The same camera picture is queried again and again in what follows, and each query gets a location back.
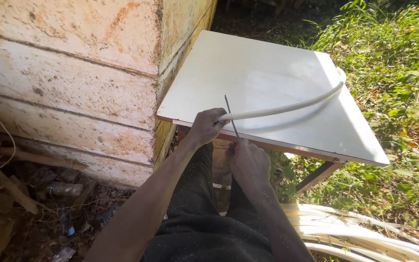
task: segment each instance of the person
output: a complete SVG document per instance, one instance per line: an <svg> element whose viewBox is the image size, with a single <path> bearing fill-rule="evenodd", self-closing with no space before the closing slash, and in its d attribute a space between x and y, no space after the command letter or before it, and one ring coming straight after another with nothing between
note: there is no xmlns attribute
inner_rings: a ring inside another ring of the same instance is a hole
<svg viewBox="0 0 419 262"><path fill-rule="evenodd" d="M212 140L229 123L218 122L224 114L223 108L197 114L189 134L123 204L84 261L314 261L271 187L269 156L247 140L231 163L228 211L219 215Z"/></svg>

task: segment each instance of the concrete block wall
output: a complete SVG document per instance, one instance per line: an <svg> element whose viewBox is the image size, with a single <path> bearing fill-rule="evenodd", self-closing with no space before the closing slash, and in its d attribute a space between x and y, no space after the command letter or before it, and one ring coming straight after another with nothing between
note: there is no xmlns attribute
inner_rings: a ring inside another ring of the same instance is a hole
<svg viewBox="0 0 419 262"><path fill-rule="evenodd" d="M0 120L21 145L88 164L86 174L115 186L140 186L175 130L156 110L215 8L0 0Z"/></svg>

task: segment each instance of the stick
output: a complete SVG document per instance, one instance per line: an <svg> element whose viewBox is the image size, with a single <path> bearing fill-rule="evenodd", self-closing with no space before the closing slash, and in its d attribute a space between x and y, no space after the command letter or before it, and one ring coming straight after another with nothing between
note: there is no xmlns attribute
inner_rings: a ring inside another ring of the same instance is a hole
<svg viewBox="0 0 419 262"><path fill-rule="evenodd" d="M20 191L20 189L9 180L7 176L3 174L0 170L0 185L6 188L6 190L9 192L9 194L14 197L15 201L22 205L27 211L32 212L33 214L36 214L38 212L38 209L36 207L37 202Z"/></svg>
<svg viewBox="0 0 419 262"><path fill-rule="evenodd" d="M0 154L5 156L10 156L13 153L12 147L0 147ZM59 159L59 158L51 158L51 157L45 157L40 156L32 153L23 152L20 149L16 150L15 158L18 158L19 160L25 160L40 164L47 164L47 165L53 165L53 166L60 166L60 167L66 167L66 168L72 168L75 170L84 170L88 167L86 164L80 164L77 161L74 160L66 160L66 159Z"/></svg>

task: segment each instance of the white table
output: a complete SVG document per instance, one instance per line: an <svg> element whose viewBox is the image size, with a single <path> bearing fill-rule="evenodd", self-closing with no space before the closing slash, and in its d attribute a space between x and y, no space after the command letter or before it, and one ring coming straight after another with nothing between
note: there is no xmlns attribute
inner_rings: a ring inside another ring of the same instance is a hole
<svg viewBox="0 0 419 262"><path fill-rule="evenodd" d="M192 126L198 112L275 108L334 88L339 74L329 55L223 33L202 31L161 103L157 117ZM348 161L385 166L389 160L350 92L283 114L235 120L240 137L260 146L326 162L298 186L301 194ZM222 139L234 140L232 125Z"/></svg>

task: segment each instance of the forearm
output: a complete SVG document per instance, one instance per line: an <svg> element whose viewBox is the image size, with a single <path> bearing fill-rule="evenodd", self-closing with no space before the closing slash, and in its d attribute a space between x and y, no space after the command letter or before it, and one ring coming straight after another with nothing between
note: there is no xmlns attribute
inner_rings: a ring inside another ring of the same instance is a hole
<svg viewBox="0 0 419 262"><path fill-rule="evenodd" d="M186 137L97 236L85 261L138 261L166 213L183 170L198 149Z"/></svg>
<svg viewBox="0 0 419 262"><path fill-rule="evenodd" d="M259 183L245 189L252 203L268 229L271 251L276 261L314 262L314 258L288 220L269 182Z"/></svg>

